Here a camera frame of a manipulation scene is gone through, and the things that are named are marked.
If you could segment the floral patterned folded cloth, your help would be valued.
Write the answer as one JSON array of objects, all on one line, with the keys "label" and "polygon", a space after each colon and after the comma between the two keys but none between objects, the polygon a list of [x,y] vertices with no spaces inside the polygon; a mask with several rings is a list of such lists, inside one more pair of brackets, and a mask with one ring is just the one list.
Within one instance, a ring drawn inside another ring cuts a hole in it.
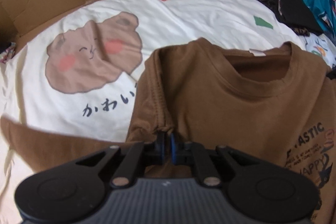
[{"label": "floral patterned folded cloth", "polygon": [[9,45],[4,50],[1,50],[0,62],[5,64],[10,59],[12,59],[13,56],[15,55],[15,49],[16,49],[16,43],[14,42],[9,43]]}]

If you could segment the brown printed t-shirt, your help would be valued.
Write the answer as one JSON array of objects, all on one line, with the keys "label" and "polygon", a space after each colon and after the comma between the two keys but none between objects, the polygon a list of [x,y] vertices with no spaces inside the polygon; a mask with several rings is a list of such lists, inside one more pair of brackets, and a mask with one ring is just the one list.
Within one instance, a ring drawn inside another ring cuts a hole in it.
[{"label": "brown printed t-shirt", "polygon": [[[35,172],[14,195],[24,223],[335,223],[335,70],[293,43],[260,56],[205,39],[155,50],[125,143],[1,126]],[[159,132],[163,165],[112,188],[130,147]],[[204,145],[220,187],[173,164],[172,133]]]}]

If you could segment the cream bear print bedsheet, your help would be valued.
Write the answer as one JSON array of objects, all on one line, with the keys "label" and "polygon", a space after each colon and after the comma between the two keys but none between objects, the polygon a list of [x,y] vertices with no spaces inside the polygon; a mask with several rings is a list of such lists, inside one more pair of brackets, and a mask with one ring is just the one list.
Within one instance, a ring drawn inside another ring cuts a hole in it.
[{"label": "cream bear print bedsheet", "polygon": [[296,35],[256,0],[103,0],[50,26],[7,63],[6,118],[47,134],[124,142],[147,59],[198,39],[255,56],[293,43],[335,65],[325,35]]}]

